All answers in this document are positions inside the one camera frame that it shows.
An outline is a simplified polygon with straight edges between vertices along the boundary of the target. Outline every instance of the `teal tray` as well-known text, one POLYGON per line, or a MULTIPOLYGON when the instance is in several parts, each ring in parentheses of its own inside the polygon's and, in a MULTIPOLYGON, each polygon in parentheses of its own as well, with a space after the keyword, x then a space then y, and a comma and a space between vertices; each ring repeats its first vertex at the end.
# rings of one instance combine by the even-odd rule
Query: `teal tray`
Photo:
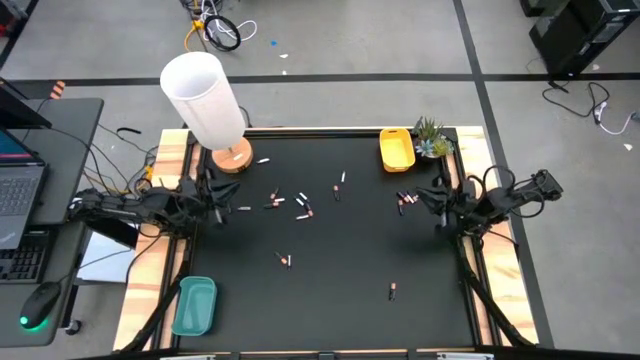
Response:
POLYGON ((208 277, 187 276, 180 281, 180 300, 171 331, 179 336, 200 336, 211 328, 218 293, 208 277))

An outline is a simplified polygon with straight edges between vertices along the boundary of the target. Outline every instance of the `computer mouse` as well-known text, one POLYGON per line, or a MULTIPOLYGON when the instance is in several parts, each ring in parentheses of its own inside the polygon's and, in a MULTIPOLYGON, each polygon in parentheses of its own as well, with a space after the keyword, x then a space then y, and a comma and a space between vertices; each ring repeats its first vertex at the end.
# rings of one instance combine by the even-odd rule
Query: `computer mouse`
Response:
POLYGON ((44 282, 29 296, 22 305, 20 325, 25 329, 33 329, 47 318, 49 312, 60 296, 60 284, 44 282))

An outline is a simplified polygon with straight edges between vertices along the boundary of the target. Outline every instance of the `gray floor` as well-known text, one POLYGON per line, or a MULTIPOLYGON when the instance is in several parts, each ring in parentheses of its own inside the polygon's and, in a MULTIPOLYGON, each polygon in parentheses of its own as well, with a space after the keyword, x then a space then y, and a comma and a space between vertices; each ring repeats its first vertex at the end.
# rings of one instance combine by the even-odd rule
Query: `gray floor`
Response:
MULTIPOLYGON (((518 1, 463 3, 482 71, 527 73, 525 66, 538 56, 528 39, 535 20, 522 15, 518 1)), ((259 26, 256 38, 237 52, 216 53, 232 75, 470 72, 449 0, 229 0, 226 14, 234 21, 254 19, 259 26), (284 53, 287 59, 278 56, 284 53)), ((1 70, 3 76, 157 77, 167 61, 183 52, 189 28, 186 14, 172 0, 135 5, 41 1, 33 19, 1 70)), ((636 21, 596 59, 599 70, 591 71, 640 71, 639 37, 636 21)), ((195 39, 190 44, 199 46, 195 39)), ((544 72, 540 61, 528 68, 544 72)), ((612 95, 605 125, 620 129, 627 114, 639 110, 640 81, 602 83, 612 95)), ((585 86, 573 83, 570 94, 553 96, 585 111, 585 86)), ((622 136, 607 135, 592 120, 542 100, 544 82, 491 82, 487 88, 509 165, 519 177, 547 168, 565 189, 563 199, 525 221, 556 346, 640 353, 634 337, 640 332, 640 280, 635 276, 640 272, 635 259, 640 254, 635 235, 640 232, 640 198, 634 180, 640 173, 640 124, 630 124, 622 136), (627 151, 624 144, 635 148, 627 151)), ((255 126, 405 125, 425 114, 447 125, 484 125, 472 82, 243 84, 233 89, 255 126)), ((140 129, 143 134, 131 139, 143 148, 157 143, 160 129, 182 124, 157 86, 68 87, 64 97, 104 98, 101 124, 140 129)), ((103 130, 95 143, 127 176, 142 161, 141 153, 103 130)), ((106 162, 100 167, 122 183, 106 162)), ((0 357, 106 353, 123 290, 92 291, 80 294, 82 304, 76 308, 91 314, 84 320, 93 325, 82 336, 60 335, 45 349, 2 349, 0 357)))

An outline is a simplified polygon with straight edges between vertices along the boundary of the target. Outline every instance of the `keyboard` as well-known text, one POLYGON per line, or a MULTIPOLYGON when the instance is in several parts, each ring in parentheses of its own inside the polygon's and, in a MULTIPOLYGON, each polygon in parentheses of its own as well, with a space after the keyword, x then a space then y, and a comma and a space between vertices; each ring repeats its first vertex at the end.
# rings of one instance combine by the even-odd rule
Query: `keyboard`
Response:
POLYGON ((48 230, 31 231, 17 249, 0 250, 0 284, 40 283, 54 238, 48 230))
POLYGON ((0 216, 29 212, 38 178, 0 178, 0 216))

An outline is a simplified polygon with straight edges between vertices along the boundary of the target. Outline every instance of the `laptop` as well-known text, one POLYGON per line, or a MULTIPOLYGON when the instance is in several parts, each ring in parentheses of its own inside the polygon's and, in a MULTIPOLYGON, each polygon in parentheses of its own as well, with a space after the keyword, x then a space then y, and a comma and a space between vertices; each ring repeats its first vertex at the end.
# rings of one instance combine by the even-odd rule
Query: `laptop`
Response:
POLYGON ((0 250, 20 245, 46 171, 42 159, 0 129, 0 250))

